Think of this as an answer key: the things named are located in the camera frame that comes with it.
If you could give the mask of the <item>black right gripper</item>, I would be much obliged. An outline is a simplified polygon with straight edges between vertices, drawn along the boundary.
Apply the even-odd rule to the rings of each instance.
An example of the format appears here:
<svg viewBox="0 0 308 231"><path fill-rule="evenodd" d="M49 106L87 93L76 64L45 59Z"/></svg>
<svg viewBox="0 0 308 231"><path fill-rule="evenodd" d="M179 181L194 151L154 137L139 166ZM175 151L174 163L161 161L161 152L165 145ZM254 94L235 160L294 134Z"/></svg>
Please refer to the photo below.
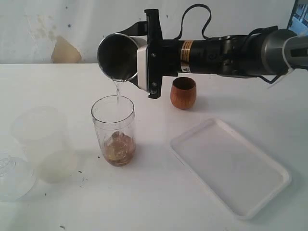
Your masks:
<svg viewBox="0 0 308 231"><path fill-rule="evenodd" d="M181 72L180 47L178 39L163 39L159 11L146 9L147 21L138 21L129 28L120 31L120 34L139 37L147 36L147 74L149 98L161 97L162 78L177 77ZM130 83L139 88L138 79L133 78Z"/></svg>

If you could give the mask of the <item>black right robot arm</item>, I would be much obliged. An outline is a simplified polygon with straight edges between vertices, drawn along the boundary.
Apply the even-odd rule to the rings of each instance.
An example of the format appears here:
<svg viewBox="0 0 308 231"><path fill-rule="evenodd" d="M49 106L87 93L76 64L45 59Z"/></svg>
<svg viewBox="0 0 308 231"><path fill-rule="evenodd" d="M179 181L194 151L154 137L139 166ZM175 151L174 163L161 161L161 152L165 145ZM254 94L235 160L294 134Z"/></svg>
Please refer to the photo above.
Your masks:
<svg viewBox="0 0 308 231"><path fill-rule="evenodd" d="M137 51L137 74L132 82L161 96L162 78L179 73L214 74L223 77L260 78L273 84L294 69L308 67L308 38L277 26L257 28L247 35L183 40L163 39L157 9L145 11L147 19L123 30L133 38L146 36Z"/></svg>

